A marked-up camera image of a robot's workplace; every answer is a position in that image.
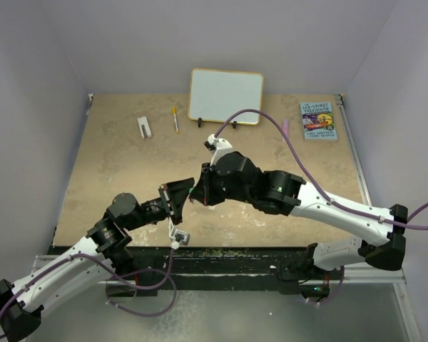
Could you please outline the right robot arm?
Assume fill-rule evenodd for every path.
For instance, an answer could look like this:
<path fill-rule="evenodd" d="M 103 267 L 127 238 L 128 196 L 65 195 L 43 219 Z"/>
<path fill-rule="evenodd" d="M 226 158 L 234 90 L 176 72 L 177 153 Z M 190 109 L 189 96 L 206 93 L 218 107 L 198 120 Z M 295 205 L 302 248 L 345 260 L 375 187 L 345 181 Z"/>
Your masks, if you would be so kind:
<path fill-rule="evenodd" d="M 378 208 L 343 197 L 325 199 L 303 178 L 282 170 L 262 171 L 239 152 L 229 152 L 215 165 L 204 163 L 189 198 L 205 206 L 235 200 L 265 214 L 313 219 L 349 232 L 349 239 L 309 247 L 311 256 L 302 267 L 311 279 L 363 261 L 386 271 L 402 268 L 408 209 L 400 204 Z"/>

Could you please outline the keyring with tagged keys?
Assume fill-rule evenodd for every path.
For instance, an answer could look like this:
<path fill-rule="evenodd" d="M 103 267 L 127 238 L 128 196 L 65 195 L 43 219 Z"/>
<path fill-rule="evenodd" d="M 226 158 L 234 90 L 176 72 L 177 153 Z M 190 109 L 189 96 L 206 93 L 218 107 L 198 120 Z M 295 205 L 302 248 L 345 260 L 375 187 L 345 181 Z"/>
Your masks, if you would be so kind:
<path fill-rule="evenodd" d="M 188 195 L 188 200 L 190 201 L 191 204 L 194 204 L 194 199 L 192 195 Z"/>

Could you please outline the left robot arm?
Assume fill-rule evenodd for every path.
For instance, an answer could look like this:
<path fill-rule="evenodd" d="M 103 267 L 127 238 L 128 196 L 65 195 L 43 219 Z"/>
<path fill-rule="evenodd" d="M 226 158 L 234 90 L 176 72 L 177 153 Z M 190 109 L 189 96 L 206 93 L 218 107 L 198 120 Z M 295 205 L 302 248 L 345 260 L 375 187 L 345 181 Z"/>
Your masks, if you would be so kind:
<path fill-rule="evenodd" d="M 131 193 L 115 196 L 93 228 L 63 254 L 28 276 L 0 281 L 0 339 L 21 341 L 41 324 L 43 311 L 58 300 L 110 276 L 127 284 L 133 257 L 127 250 L 128 231 L 168 220 L 170 257 L 188 243 L 189 234 L 176 229 L 192 178 L 164 183 L 159 196 L 139 203 Z"/>

